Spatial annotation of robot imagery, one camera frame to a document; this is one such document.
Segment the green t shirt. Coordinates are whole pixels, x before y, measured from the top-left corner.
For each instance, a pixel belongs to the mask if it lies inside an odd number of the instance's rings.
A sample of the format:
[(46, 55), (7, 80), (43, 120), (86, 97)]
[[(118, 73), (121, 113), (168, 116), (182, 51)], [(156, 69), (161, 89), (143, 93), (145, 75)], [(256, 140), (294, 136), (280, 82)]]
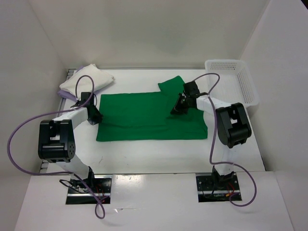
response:
[(173, 115), (184, 81), (176, 76), (159, 83), (158, 92), (102, 94), (99, 111), (103, 120), (96, 140), (203, 140), (208, 137), (204, 113), (189, 109), (187, 114)]

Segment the white t shirt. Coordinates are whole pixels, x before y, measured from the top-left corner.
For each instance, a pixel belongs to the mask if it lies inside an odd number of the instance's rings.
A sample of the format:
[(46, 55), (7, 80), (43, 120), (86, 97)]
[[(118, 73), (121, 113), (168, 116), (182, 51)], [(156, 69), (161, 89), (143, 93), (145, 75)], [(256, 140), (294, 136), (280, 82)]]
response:
[(92, 92), (92, 82), (94, 82), (93, 91), (98, 91), (111, 84), (114, 80), (114, 76), (98, 69), (96, 65), (90, 64), (73, 74), (59, 87), (76, 98), (80, 98), (82, 92)]

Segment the purple t shirt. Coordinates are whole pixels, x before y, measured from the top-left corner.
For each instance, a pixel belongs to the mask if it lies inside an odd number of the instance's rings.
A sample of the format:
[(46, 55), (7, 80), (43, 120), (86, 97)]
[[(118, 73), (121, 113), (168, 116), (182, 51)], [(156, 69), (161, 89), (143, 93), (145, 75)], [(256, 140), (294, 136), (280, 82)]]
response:
[[(70, 79), (71, 76), (72, 76), (75, 72), (81, 70), (82, 68), (83, 68), (83, 66), (81, 66), (81, 67), (79, 67), (79, 68), (77, 68), (77, 69), (68, 69), (68, 73), (67, 73), (67, 76), (66, 76), (66, 80)], [(59, 90), (59, 91), (57, 92), (57, 94), (58, 94), (59, 96), (61, 96), (62, 98), (64, 98), (64, 99), (69, 99), (69, 100), (72, 100), (72, 101), (74, 101), (74, 102), (77, 101), (76, 97), (75, 97), (73, 94), (71, 94), (70, 92), (67, 92), (67, 91), (64, 91), (64, 90)]]

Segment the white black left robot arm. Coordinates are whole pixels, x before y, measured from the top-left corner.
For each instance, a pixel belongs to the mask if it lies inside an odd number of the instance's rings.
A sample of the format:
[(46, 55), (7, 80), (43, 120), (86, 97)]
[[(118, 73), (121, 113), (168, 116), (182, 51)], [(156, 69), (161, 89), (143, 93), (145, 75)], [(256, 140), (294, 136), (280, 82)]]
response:
[(55, 163), (70, 172), (73, 186), (89, 193), (96, 187), (94, 172), (76, 154), (74, 129), (87, 121), (90, 125), (102, 122), (103, 115), (94, 104), (94, 95), (82, 92), (81, 100), (71, 107), (73, 111), (39, 125), (38, 155), (42, 160)]

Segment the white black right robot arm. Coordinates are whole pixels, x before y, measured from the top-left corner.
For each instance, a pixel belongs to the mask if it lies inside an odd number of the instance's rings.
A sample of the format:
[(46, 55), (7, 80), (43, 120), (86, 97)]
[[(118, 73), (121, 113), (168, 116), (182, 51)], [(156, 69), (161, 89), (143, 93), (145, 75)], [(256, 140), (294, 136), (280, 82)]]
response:
[(171, 110), (172, 115), (188, 113), (190, 108), (207, 112), (214, 116), (215, 134), (223, 147), (223, 157), (214, 164), (211, 184), (216, 189), (226, 186), (234, 175), (233, 154), (251, 137), (252, 130), (244, 106), (241, 103), (227, 103), (201, 93), (195, 81), (183, 84), (183, 92)]

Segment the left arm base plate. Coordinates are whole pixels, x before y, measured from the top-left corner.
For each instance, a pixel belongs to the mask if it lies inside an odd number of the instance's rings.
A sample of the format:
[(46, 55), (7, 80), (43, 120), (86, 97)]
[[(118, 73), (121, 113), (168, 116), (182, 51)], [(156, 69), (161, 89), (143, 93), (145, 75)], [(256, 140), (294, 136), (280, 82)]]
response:
[[(97, 201), (89, 190), (79, 180), (59, 180), (68, 188), (66, 196), (67, 205), (96, 204)], [(89, 187), (103, 204), (110, 204), (112, 175), (95, 175)]]

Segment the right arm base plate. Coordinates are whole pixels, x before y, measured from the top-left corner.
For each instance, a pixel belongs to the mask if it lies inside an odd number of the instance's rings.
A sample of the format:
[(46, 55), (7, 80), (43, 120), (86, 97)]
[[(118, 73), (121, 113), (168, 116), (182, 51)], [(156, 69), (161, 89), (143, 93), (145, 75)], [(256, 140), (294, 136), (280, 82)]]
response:
[(196, 174), (198, 202), (226, 202), (241, 201), (241, 193), (237, 175), (227, 183), (216, 185), (210, 173)]

